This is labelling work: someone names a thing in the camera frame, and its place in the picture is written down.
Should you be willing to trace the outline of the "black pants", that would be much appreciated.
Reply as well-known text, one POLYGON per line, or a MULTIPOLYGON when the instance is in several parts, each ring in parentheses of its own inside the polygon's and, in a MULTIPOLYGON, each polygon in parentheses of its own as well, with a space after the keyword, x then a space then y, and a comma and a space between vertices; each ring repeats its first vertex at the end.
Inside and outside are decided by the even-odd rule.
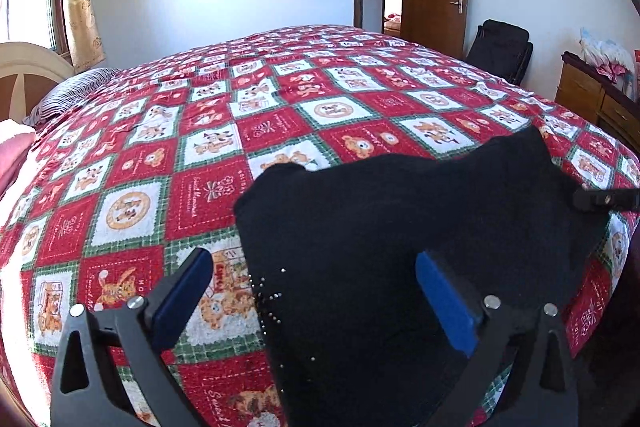
POLYGON ((465 369, 416 278, 423 251, 517 308, 574 298, 610 214, 529 127, 454 159, 260 174, 233 212, 293 426, 413 426, 465 369))

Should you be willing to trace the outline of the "wooden dresser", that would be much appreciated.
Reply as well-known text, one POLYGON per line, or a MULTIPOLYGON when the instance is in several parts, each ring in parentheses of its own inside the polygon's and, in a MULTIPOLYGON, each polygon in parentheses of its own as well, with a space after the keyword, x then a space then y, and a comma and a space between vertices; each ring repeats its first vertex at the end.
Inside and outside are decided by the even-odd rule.
POLYGON ((639 155, 639 103, 623 95, 608 78, 576 54, 565 51, 561 60, 563 65, 554 101, 639 155))

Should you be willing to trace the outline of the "pastel fabric pile on dresser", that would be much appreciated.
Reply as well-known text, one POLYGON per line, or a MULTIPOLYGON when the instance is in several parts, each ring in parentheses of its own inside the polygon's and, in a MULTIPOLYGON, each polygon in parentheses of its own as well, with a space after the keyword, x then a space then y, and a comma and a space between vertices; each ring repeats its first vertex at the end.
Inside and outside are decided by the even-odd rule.
POLYGON ((598 39, 585 27, 580 28, 579 46, 586 64, 631 101, 639 101, 639 69, 625 48, 611 39, 598 39))

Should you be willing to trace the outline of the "black folding chair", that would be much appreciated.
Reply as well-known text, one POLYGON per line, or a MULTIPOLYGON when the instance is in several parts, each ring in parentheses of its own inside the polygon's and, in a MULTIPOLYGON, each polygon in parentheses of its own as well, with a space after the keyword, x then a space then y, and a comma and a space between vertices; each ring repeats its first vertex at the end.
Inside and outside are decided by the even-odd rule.
POLYGON ((485 20, 477 28, 465 62, 520 87, 533 50, 526 29, 498 20, 485 20))

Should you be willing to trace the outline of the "red patchwork cartoon quilt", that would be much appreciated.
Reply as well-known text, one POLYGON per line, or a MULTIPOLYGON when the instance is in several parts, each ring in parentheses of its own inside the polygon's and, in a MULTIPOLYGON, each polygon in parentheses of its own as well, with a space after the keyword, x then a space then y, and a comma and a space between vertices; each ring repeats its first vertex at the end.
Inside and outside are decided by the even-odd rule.
POLYGON ((570 109, 352 27, 282 28, 112 72, 37 132, 2 194, 2 383, 48 425, 70 308, 117 308, 201 246, 213 278, 168 369, 210 425, 281 426, 235 199, 279 162, 445 159, 528 124, 585 184, 638 185, 637 156, 570 109))

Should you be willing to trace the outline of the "pink pillow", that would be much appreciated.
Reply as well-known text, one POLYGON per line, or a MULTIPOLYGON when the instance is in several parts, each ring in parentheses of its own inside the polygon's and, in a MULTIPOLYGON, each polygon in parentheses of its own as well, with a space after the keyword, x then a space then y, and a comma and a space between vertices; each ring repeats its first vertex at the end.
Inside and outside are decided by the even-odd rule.
POLYGON ((0 124, 0 195, 6 193, 22 168, 36 139, 36 130, 13 119, 0 124))

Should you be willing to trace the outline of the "striped grey pillow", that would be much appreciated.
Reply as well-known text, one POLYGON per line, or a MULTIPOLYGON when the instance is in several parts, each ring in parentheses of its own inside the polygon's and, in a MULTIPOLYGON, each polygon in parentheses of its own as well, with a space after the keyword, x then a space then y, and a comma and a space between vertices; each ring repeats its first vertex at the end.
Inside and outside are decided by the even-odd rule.
POLYGON ((33 128, 47 124, 84 101, 118 73, 117 68, 97 67, 58 83, 23 119, 23 124, 33 128))

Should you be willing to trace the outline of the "beige wooden headboard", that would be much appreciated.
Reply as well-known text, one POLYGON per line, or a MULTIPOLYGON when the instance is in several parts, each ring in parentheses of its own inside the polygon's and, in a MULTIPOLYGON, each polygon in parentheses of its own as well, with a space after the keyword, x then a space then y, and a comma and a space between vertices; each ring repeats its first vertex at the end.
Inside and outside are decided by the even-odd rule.
POLYGON ((0 44, 0 117, 21 122, 59 83, 74 75, 61 55, 28 42, 0 44))

